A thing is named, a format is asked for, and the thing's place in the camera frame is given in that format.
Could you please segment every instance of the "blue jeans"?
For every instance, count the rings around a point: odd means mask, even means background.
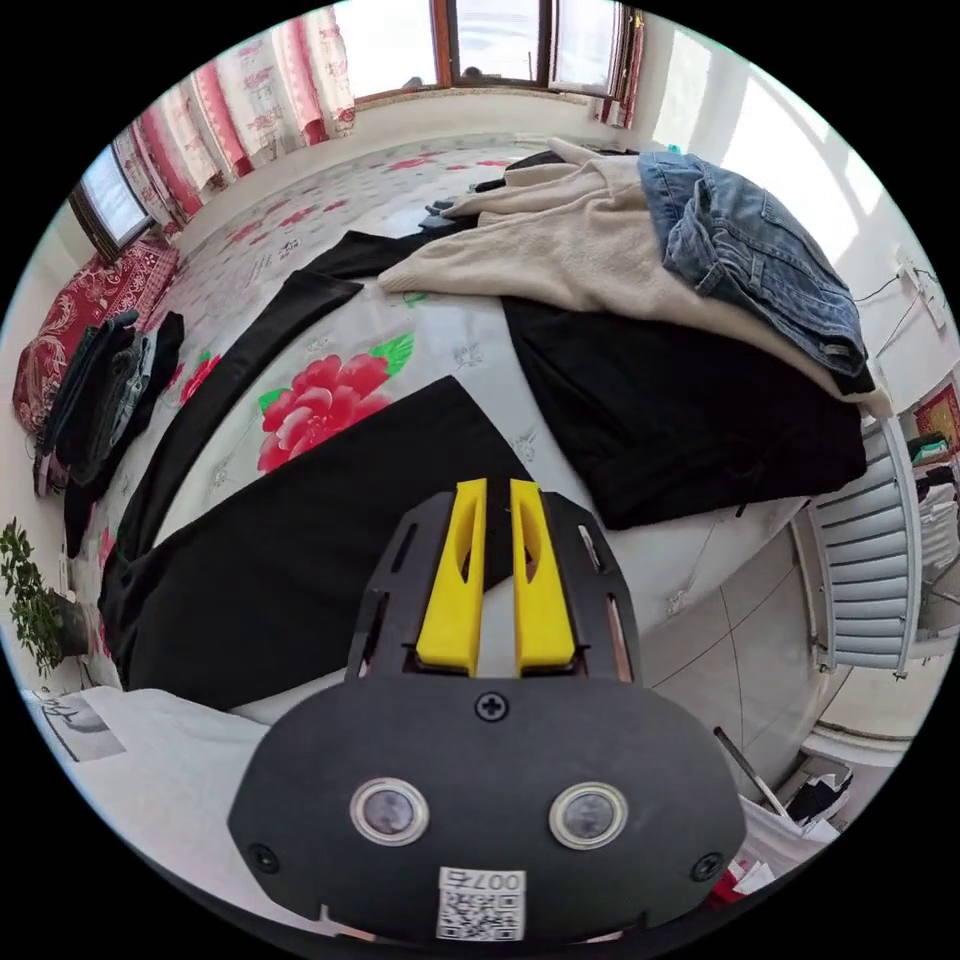
[[[850,290],[776,197],[693,154],[642,153],[637,163],[664,267],[701,296],[758,314],[821,366],[863,370]]]

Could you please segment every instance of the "red floral curtain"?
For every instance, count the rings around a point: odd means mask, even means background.
[[[342,137],[353,122],[346,52],[327,7],[195,70],[134,120],[114,148],[131,189],[171,236],[240,177]]]
[[[599,101],[596,118],[607,126],[630,130],[633,127],[640,61],[643,58],[643,13],[629,8],[624,13],[620,44],[622,69],[625,71],[623,83],[616,98]]]

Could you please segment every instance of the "black pants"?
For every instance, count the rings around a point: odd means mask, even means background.
[[[840,489],[860,413],[738,340],[504,299],[540,412],[611,530]]]
[[[124,686],[229,710],[342,669],[403,515],[478,477],[529,479],[448,377],[256,480],[128,568],[130,619],[107,634]],[[492,484],[487,586],[512,570],[507,486]]]
[[[104,567],[99,600],[104,636],[125,687],[157,687],[230,709],[342,668],[355,604],[403,513],[434,493],[453,489],[458,480],[527,476],[487,418],[451,381],[351,427],[342,438],[255,481],[152,549],[190,467],[271,360],[361,289],[350,278],[375,276],[437,236],[459,229],[464,227],[400,239],[347,233],[288,278],[174,418],[127,505]],[[386,425],[403,417],[404,410],[411,413],[394,429],[405,442],[394,442]],[[323,466],[324,458],[345,449],[351,450],[346,458],[351,463],[366,465],[357,470]],[[365,460],[364,451],[373,460]],[[383,456],[383,451],[393,454]],[[314,463],[317,472],[308,473],[298,488],[298,478]],[[343,488],[325,487],[336,483],[329,473],[353,479]],[[254,516],[260,508],[265,511],[262,523]],[[311,525],[311,516],[318,525]],[[356,540],[342,552],[342,540],[334,536],[338,522],[346,540]],[[241,528],[258,531],[246,547],[232,539]],[[306,541],[296,541],[296,531]],[[270,551],[281,555],[284,572],[255,577],[256,582],[226,559],[227,554],[246,555],[241,567],[262,570],[263,555]],[[285,551],[292,551],[292,560],[283,559]],[[303,568],[305,556],[315,565]],[[489,567],[502,578],[509,558],[498,565],[495,556],[494,549]],[[284,591],[284,582],[295,584],[292,592]],[[301,591],[306,606],[294,600]],[[345,599],[338,605],[341,595]],[[238,602],[241,596],[246,601]],[[318,605],[321,597],[324,602]],[[280,609],[288,612],[277,620]],[[327,624],[322,641],[316,639],[318,620]],[[283,639],[276,639],[281,628]]]
[[[151,550],[190,465],[290,327],[349,299],[348,278],[435,238],[347,233],[301,271],[309,294],[275,316],[271,304],[177,415],[104,571],[100,609],[125,686],[229,709],[342,668],[356,604],[402,514],[459,480],[526,477],[462,389],[440,381]],[[746,344],[529,301],[504,308],[547,424],[612,529],[814,496],[866,469],[856,408]],[[509,559],[490,549],[491,577],[507,575]]]

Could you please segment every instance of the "white radiator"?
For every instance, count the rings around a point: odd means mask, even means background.
[[[810,511],[823,570],[821,669],[839,664],[906,676],[917,634],[922,556],[910,456],[896,419],[864,421],[867,472]]]

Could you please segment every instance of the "red patterned cloth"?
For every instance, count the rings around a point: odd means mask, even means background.
[[[110,266],[94,256],[57,294],[17,365],[13,409],[28,433],[37,433],[50,412],[83,331],[127,310],[136,310],[138,325],[147,325],[176,273],[178,256],[162,242],[137,240]]]

